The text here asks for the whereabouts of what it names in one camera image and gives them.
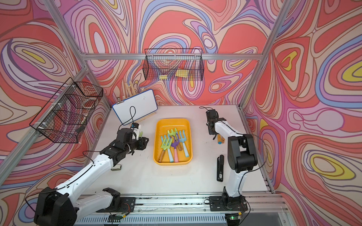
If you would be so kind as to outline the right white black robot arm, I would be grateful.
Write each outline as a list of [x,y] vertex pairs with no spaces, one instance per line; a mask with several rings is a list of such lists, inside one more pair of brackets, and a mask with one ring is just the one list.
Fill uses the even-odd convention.
[[227,160],[232,170],[222,193],[222,201],[228,208],[243,203],[242,187],[247,174],[258,165],[256,146],[251,134],[242,134],[226,119],[219,117],[215,109],[206,111],[207,127],[210,135],[221,135],[227,141]]

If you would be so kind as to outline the small silver binder clip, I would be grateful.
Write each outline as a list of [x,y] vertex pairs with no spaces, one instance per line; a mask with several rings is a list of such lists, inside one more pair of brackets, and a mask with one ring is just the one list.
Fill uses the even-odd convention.
[[121,169],[122,169],[121,165],[116,165],[116,166],[111,168],[111,171],[120,171]]

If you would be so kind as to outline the black stapler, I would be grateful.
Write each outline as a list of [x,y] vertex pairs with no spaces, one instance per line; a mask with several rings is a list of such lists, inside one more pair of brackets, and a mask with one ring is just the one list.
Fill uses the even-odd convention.
[[224,155],[220,155],[217,158],[217,174],[216,174],[216,180],[219,182],[223,182],[223,167],[224,167]]

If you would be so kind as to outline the small yellow note in basket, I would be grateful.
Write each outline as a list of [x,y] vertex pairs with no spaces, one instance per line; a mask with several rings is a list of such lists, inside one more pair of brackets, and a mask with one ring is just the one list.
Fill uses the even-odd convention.
[[167,80],[167,78],[168,78],[167,75],[160,75],[159,76],[160,80]]

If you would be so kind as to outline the purple fork pink handle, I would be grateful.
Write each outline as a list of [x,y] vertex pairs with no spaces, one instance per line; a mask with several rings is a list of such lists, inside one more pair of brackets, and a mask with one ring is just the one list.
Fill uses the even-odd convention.
[[179,162],[179,158],[178,158],[178,153],[177,153],[177,147],[179,145],[179,139],[178,139],[178,135],[174,135],[173,136],[173,141],[171,144],[171,147],[174,148],[174,162],[178,163]]

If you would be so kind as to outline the light blue rake pale handle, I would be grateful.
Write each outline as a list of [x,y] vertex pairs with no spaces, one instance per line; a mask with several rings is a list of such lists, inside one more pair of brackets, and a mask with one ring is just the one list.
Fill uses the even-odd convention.
[[186,147],[187,138],[186,138],[185,130],[182,130],[182,131],[179,132],[179,139],[180,139],[180,142],[181,142],[181,144],[183,146],[185,157],[189,158],[189,152],[188,152],[188,149]]

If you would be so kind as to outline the green circuit board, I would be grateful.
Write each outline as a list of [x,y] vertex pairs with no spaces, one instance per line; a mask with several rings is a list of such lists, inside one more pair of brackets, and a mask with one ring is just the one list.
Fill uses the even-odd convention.
[[127,217],[127,214],[124,214],[124,215],[110,215],[108,217],[108,222],[120,222],[122,219],[126,218]]

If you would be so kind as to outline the wooden easel stand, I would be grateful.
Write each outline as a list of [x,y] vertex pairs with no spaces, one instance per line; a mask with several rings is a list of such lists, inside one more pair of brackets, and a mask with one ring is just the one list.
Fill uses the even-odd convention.
[[121,81],[119,86],[119,94],[117,97],[117,104],[124,102],[126,99],[134,97],[142,92],[144,92],[144,88],[140,88],[138,83],[126,83],[125,81]]

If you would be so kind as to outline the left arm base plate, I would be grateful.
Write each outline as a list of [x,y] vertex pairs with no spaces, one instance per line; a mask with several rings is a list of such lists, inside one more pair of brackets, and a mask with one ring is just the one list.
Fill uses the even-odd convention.
[[135,206],[135,197],[116,197],[113,198],[109,207],[98,210],[98,213],[103,212],[117,212],[117,213],[130,213],[133,212]]

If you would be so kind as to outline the green fork blue handle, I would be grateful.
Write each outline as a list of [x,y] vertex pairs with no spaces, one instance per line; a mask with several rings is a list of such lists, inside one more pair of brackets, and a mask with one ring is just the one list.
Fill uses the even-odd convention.
[[171,150],[170,150],[171,144],[172,144],[172,139],[169,136],[164,135],[162,137],[161,148],[163,149],[163,151],[168,152],[169,161],[171,163],[173,163],[174,159],[173,159],[173,155],[172,155]]

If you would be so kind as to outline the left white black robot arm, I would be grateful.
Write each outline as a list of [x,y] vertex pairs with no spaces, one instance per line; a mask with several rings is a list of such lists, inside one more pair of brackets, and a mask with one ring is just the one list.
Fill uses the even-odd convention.
[[78,220],[98,211],[119,212],[123,206],[121,195],[112,188],[104,188],[90,197],[80,199],[83,192],[104,173],[136,150],[144,150],[149,139],[140,135],[141,126],[133,123],[121,128],[117,137],[85,168],[55,188],[47,187],[38,196],[34,222],[38,226],[72,226]]

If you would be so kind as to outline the teal rake yellow handle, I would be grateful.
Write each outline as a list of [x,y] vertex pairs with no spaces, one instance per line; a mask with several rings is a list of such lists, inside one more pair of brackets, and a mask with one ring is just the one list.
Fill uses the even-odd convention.
[[222,137],[220,134],[217,135],[218,144],[222,144]]

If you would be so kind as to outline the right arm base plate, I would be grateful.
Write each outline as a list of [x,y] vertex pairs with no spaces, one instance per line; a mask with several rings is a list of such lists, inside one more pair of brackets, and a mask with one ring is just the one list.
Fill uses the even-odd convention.
[[248,210],[248,204],[244,196],[210,196],[208,198],[210,211],[239,211],[244,213]]

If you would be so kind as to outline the yellow sponge in basket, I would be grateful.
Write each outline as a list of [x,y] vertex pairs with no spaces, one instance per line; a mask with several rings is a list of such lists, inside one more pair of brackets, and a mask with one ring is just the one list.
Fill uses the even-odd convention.
[[175,76],[180,78],[187,78],[189,76],[189,70],[177,69]]

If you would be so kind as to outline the blue framed whiteboard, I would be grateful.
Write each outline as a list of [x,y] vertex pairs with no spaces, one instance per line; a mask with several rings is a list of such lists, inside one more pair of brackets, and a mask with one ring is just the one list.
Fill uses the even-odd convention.
[[127,125],[155,112],[158,106],[154,91],[150,89],[114,104],[112,109],[121,124]]

